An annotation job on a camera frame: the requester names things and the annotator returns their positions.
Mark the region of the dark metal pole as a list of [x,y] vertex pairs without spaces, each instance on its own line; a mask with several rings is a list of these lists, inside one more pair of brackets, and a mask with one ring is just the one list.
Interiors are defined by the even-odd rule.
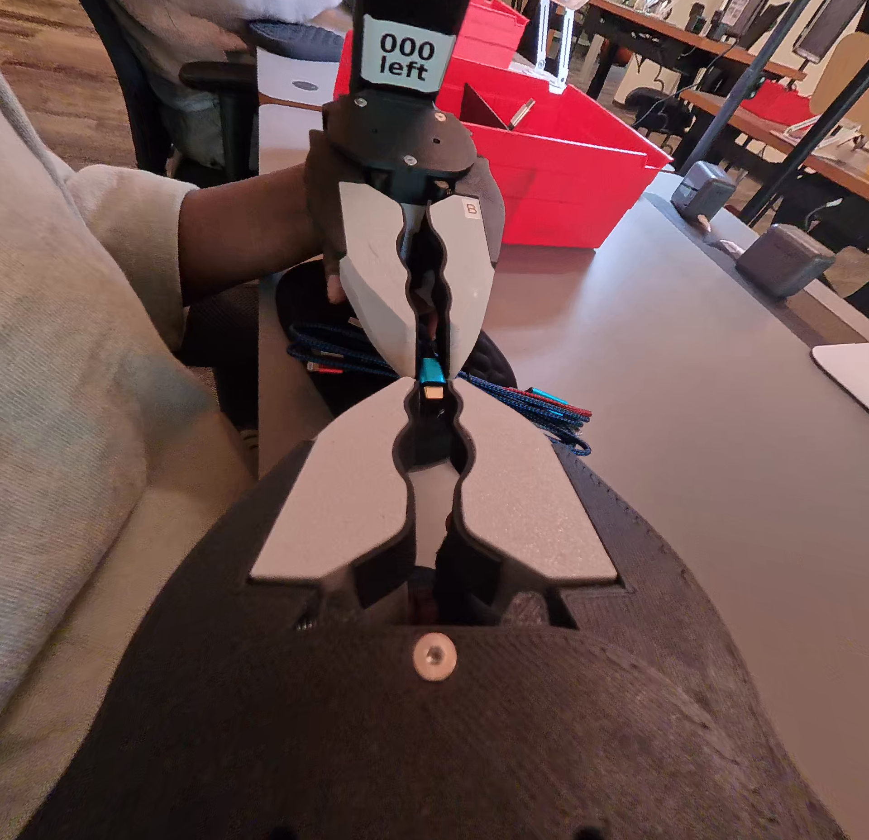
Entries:
[[868,62],[865,62],[853,79],[842,89],[826,110],[815,121],[806,135],[798,142],[785,160],[780,163],[774,179],[764,183],[747,202],[740,213],[740,220],[749,226],[755,225],[766,210],[781,194],[789,179],[818,147],[821,140],[834,128],[855,105],[868,88]]
[[691,167],[698,161],[706,159],[708,152],[716,143],[722,130],[725,129],[743,100],[749,95],[756,81],[766,69],[774,53],[782,44],[790,29],[798,21],[799,16],[807,9],[811,0],[792,0],[780,21],[770,32],[768,39],[755,56],[753,62],[746,68],[728,93],[718,113],[711,124],[697,140],[690,152],[681,161],[678,169],[680,176],[686,176]]

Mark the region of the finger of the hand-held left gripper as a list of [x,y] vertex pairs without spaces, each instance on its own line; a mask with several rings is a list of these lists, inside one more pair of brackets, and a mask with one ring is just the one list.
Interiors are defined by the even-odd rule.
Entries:
[[398,252],[405,226],[396,201],[366,183],[339,183],[346,254],[340,279],[372,345],[400,377],[417,374],[417,315]]
[[423,269],[433,273],[437,354],[444,376],[452,380],[477,343],[494,281],[481,202],[447,197],[429,204],[422,258]]

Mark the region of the white tablet stand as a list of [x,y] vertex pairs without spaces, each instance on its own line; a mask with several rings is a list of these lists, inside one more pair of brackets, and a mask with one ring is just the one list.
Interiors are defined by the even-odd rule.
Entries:
[[[549,84],[553,95],[561,95],[568,85],[568,71],[573,40],[573,27],[576,12],[583,9],[590,0],[539,0],[538,31],[535,51],[535,72]],[[549,15],[557,5],[562,10],[560,29],[559,57],[557,69],[549,71],[546,68],[549,52]]]
[[811,349],[815,365],[865,411],[869,406],[868,350],[867,342],[820,345]]

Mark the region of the small grey box device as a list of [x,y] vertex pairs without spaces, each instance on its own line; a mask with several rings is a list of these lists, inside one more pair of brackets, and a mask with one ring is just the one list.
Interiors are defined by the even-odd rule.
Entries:
[[735,190],[736,183],[720,166],[697,161],[674,190],[671,203],[684,220],[710,223]]
[[818,279],[834,253],[790,224],[774,224],[735,261],[736,271],[766,296],[783,301]]

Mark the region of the person's left forearm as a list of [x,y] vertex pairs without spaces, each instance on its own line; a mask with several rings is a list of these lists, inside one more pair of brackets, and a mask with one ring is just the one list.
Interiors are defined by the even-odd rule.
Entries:
[[178,224],[183,304],[288,270],[320,250],[302,164],[191,191]]

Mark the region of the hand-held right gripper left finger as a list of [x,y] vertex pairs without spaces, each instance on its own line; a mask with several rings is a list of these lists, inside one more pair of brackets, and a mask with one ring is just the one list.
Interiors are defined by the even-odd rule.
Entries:
[[398,443],[415,381],[401,377],[335,418],[310,445],[249,577],[314,587],[368,609],[415,567],[412,488]]

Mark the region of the black office chair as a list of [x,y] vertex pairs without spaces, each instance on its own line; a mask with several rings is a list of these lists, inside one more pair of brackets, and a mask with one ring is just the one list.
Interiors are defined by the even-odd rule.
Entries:
[[211,187],[253,176],[255,113],[255,60],[185,64],[181,81],[193,90],[217,97],[221,114],[224,165],[212,170],[181,156],[172,145],[161,118],[161,105],[151,88],[141,59],[125,39],[108,0],[78,0],[102,41],[124,96],[129,128],[141,170],[166,175],[170,159],[177,177],[189,177],[200,187]]

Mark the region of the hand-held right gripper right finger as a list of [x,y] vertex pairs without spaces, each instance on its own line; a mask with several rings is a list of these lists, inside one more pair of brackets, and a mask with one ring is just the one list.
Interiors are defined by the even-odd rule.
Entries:
[[449,384],[457,473],[438,551],[443,621],[493,624],[521,593],[619,588],[620,575],[551,440],[474,387]]

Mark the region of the small red plastic bin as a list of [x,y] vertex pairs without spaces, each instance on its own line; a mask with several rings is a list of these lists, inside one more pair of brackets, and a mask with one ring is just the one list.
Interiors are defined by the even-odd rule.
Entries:
[[810,101],[797,89],[764,79],[741,107],[759,119],[788,128],[814,118]]

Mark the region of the person's left hand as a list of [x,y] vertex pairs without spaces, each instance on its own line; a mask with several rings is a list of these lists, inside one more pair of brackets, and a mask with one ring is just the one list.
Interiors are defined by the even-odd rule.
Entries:
[[303,183],[322,254],[327,297],[338,305],[347,300],[340,275],[340,264],[347,254],[340,184],[359,183],[363,177],[356,164],[335,149],[325,131],[310,130],[309,141]]

